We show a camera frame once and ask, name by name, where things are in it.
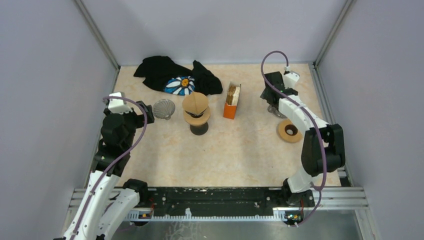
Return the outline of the orange coffee filter box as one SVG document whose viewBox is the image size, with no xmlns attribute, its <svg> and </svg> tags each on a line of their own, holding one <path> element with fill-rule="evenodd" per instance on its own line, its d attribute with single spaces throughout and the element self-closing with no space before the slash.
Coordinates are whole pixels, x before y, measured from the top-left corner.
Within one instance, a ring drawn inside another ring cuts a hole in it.
<svg viewBox="0 0 424 240">
<path fill-rule="evenodd" d="M 230 82 L 224 102 L 223 117 L 234 120 L 241 93 L 241 84 Z"/>
</svg>

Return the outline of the brown paper coffee filter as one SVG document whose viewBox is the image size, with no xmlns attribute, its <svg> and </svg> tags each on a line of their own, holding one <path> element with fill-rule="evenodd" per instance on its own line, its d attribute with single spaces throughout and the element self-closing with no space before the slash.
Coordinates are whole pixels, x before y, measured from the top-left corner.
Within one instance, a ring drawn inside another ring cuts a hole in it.
<svg viewBox="0 0 424 240">
<path fill-rule="evenodd" d="M 189 115 L 200 116 L 209 107 L 208 98 L 200 92 L 192 92 L 182 101 L 182 108 Z"/>
</svg>

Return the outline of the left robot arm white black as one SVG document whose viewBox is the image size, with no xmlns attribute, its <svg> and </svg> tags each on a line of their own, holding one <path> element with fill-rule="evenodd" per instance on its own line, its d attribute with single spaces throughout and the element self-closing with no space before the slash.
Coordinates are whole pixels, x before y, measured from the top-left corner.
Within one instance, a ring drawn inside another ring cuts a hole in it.
<svg viewBox="0 0 424 240">
<path fill-rule="evenodd" d="M 128 180 L 115 200 L 110 201 L 131 150 L 142 138 L 140 135 L 135 139 L 136 130 L 144 132 L 146 126 L 155 121 L 151 105 L 134 102 L 142 112 L 138 115 L 127 105 L 128 101 L 123 97 L 108 100 L 88 185 L 63 240 L 110 240 L 131 209 L 149 203 L 147 183 L 134 179 Z"/>
</svg>

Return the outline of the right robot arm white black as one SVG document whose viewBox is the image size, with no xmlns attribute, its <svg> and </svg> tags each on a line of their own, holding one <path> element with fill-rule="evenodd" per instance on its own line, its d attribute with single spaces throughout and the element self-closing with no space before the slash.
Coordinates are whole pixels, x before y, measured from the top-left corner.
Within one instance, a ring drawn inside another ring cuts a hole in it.
<svg viewBox="0 0 424 240">
<path fill-rule="evenodd" d="M 315 177 L 322 175 L 325 179 L 328 173 L 346 164 L 343 128 L 321 119 L 301 101 L 293 89 L 297 81 L 294 72 L 265 73 L 263 78 L 261 99 L 285 116 L 296 127 L 296 134 L 303 136 L 301 167 L 283 182 L 281 193 L 284 204 L 295 206 Z"/>
</svg>

